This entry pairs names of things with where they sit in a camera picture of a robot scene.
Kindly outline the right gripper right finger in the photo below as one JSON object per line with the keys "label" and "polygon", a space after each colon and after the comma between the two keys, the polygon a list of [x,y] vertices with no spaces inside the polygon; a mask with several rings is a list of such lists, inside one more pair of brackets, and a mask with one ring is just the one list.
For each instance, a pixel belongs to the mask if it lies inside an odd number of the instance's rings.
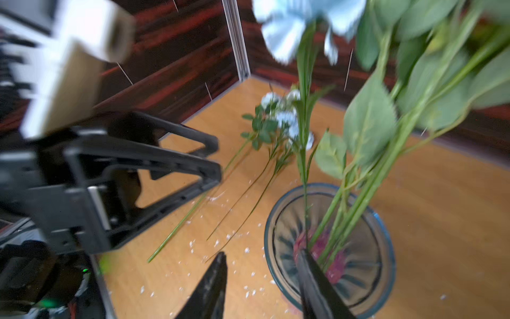
{"label": "right gripper right finger", "polygon": [[303,318],[356,319],[307,250],[297,253],[296,266]]}

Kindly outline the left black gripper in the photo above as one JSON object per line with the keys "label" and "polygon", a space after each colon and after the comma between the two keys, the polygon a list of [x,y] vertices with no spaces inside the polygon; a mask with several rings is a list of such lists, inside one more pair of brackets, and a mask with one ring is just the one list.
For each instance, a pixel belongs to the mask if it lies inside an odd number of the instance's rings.
{"label": "left black gripper", "polygon": [[119,249],[217,186],[205,150],[180,152],[73,127],[36,142],[1,134],[1,217],[29,217],[60,253]]}

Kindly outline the light blue carnation stem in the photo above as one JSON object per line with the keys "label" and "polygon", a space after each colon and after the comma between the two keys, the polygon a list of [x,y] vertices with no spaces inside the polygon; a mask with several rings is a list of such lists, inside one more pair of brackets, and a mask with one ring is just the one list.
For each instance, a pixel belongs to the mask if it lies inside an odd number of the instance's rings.
{"label": "light blue carnation stem", "polygon": [[307,155],[310,122],[316,102],[331,89],[312,92],[312,74],[319,53],[314,37],[319,27],[325,27],[324,55],[329,64],[338,60],[334,37],[350,41],[355,36],[365,13],[366,1],[253,1],[252,12],[261,24],[264,43],[274,60],[282,65],[296,62],[299,100],[292,106],[297,115],[297,136],[293,150],[303,190],[308,190],[309,166]]}
{"label": "light blue carnation stem", "polygon": [[270,166],[274,166],[268,183],[250,213],[246,216],[246,220],[255,212],[272,182],[292,161],[296,160],[297,162],[301,181],[303,183],[308,181],[309,163],[305,163],[308,159],[306,153],[313,145],[309,142],[311,134],[309,124],[283,122],[280,128],[277,128],[276,125],[275,120],[268,120],[259,128],[254,128],[253,132],[243,134],[246,140],[252,143],[252,148],[255,150],[259,150],[263,143],[268,144],[268,161],[259,176],[263,176]]}
{"label": "light blue carnation stem", "polygon": [[[295,111],[273,111],[269,114],[264,114],[262,111],[258,110],[256,111],[255,115],[252,114],[244,114],[243,118],[245,120],[250,120],[252,124],[252,130],[249,132],[242,132],[241,137],[245,139],[245,143],[241,146],[239,149],[240,151],[243,151],[246,146],[250,146],[252,150],[259,151],[263,146],[267,146],[267,143],[263,143],[263,145],[260,147],[259,150],[255,150],[252,148],[252,143],[248,142],[247,139],[243,136],[244,133],[251,133],[253,132],[254,128],[259,128],[261,125],[265,124],[268,120],[275,120],[277,122],[276,127],[280,128],[282,126],[283,122],[287,122],[289,124],[295,124],[297,123],[297,113]],[[225,215],[222,217],[222,219],[217,223],[217,227],[219,227],[222,222],[228,217],[228,215],[231,213],[231,211],[237,206],[238,202],[245,197],[245,195],[252,189],[252,187],[259,181],[259,179],[262,176],[259,176],[259,174],[256,176],[254,180],[249,181],[248,187],[244,192],[240,195],[240,197],[232,204],[230,209],[225,213]]]}

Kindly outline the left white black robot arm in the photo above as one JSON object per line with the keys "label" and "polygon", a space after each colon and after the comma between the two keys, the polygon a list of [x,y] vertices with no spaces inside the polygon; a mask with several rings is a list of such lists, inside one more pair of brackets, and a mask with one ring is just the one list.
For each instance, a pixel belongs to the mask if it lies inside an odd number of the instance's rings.
{"label": "left white black robot arm", "polygon": [[134,18],[113,1],[1,2],[1,314],[62,308],[89,255],[119,249],[217,186],[214,136],[135,111],[94,113],[105,62],[130,53]]}

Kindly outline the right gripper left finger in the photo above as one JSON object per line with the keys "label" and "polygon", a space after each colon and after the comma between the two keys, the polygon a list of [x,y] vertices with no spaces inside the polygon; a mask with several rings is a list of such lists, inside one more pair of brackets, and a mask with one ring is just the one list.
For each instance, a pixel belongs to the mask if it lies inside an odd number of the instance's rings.
{"label": "right gripper left finger", "polygon": [[222,319],[228,279],[227,256],[216,255],[176,319]]}

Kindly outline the blue white flower spray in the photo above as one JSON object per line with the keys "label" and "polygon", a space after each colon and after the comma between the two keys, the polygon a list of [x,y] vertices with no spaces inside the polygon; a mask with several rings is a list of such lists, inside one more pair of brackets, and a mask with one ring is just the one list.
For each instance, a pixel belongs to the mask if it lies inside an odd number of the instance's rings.
{"label": "blue white flower spray", "polygon": [[266,94],[261,103],[255,108],[255,114],[244,114],[242,118],[251,121],[252,130],[243,132],[241,136],[245,142],[223,169],[223,174],[234,170],[235,161],[239,158],[247,146],[259,151],[263,146],[268,146],[268,161],[265,168],[275,163],[274,175],[276,176],[286,166],[292,155],[290,143],[297,135],[297,111],[294,101],[300,100],[300,93],[293,90],[286,97],[274,93]]}

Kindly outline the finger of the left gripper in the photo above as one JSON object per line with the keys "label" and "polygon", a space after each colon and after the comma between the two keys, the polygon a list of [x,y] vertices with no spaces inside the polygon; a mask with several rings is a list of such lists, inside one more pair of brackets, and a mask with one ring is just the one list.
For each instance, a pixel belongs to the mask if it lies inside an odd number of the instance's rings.
{"label": "finger of the left gripper", "polygon": [[[219,179],[219,164],[208,156],[219,150],[217,137],[186,125],[169,122],[143,112],[109,112],[108,135],[113,141],[107,147],[112,160],[107,172],[137,174],[146,170],[151,179],[161,179],[179,173],[196,175],[201,179]],[[163,135],[200,144],[184,152],[160,146]]]}

